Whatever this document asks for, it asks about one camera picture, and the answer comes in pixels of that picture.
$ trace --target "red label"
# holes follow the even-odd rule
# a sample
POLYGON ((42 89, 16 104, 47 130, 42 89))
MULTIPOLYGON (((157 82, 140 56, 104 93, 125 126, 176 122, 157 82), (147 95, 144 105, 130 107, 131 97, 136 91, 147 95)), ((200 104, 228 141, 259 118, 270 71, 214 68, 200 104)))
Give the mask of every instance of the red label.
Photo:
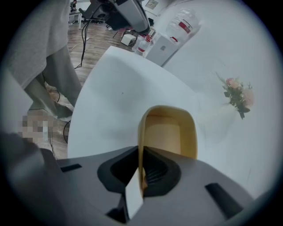
POLYGON ((183 22, 180 22, 179 26, 183 28, 185 32, 190 33, 190 29, 183 22))
POLYGON ((143 49, 141 49, 140 47, 138 47, 138 50, 139 50, 139 51, 141 51, 142 53, 144 52, 144 50, 143 50, 143 49))

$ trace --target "person's leg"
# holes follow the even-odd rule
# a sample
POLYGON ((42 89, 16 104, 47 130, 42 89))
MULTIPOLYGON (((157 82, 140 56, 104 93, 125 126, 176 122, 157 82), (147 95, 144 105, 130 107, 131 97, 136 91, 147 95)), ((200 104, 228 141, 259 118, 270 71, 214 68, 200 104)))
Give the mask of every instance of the person's leg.
POLYGON ((31 109, 44 109, 55 118, 68 118, 72 115, 72 111, 66 106, 56 103, 46 90, 42 73, 39 74, 25 88, 25 92, 33 100, 31 109))
POLYGON ((81 84, 71 62, 68 46, 47 57, 46 61, 47 66, 42 72, 45 81, 56 87, 75 106, 81 84))

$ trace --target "pink flower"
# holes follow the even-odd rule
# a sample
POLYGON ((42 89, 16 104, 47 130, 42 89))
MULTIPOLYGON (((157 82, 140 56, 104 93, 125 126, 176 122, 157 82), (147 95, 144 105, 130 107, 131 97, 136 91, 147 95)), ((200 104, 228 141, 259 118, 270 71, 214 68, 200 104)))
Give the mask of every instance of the pink flower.
POLYGON ((243 98, 245 99, 244 101, 244 106, 248 109, 251 109, 251 107, 253 106, 254 104, 254 95, 253 95, 253 92, 251 89, 244 89, 243 92, 243 98))
POLYGON ((237 89, 240 86, 239 82, 233 78, 227 79, 226 83, 230 85, 233 89, 237 89))

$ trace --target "gray shirt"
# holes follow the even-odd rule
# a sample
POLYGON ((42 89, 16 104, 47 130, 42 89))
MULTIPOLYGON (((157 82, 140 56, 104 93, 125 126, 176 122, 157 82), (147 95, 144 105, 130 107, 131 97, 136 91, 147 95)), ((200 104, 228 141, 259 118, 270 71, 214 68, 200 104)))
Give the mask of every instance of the gray shirt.
POLYGON ((67 45, 69 0, 46 0, 23 21, 5 56, 6 69, 23 89, 46 67, 46 58, 67 45))

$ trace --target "white desk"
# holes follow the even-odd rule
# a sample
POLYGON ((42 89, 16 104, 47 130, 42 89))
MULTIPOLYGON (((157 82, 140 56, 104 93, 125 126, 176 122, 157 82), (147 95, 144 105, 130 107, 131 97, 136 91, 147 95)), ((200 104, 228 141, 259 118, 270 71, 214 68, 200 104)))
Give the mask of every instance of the white desk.
POLYGON ((72 12, 72 13, 69 14, 69 18, 70 18, 71 16, 76 16, 76 15, 79 15, 78 22, 79 22, 79 29, 80 29, 80 27, 81 27, 81 16, 82 16, 82 14, 81 14, 80 12, 72 12))
MULTIPOLYGON (((138 143, 138 123, 154 105, 187 110, 193 118, 195 93, 151 61, 110 47, 88 76, 73 112, 68 158, 105 153, 138 143)), ((202 134, 197 123, 198 150, 202 134)))

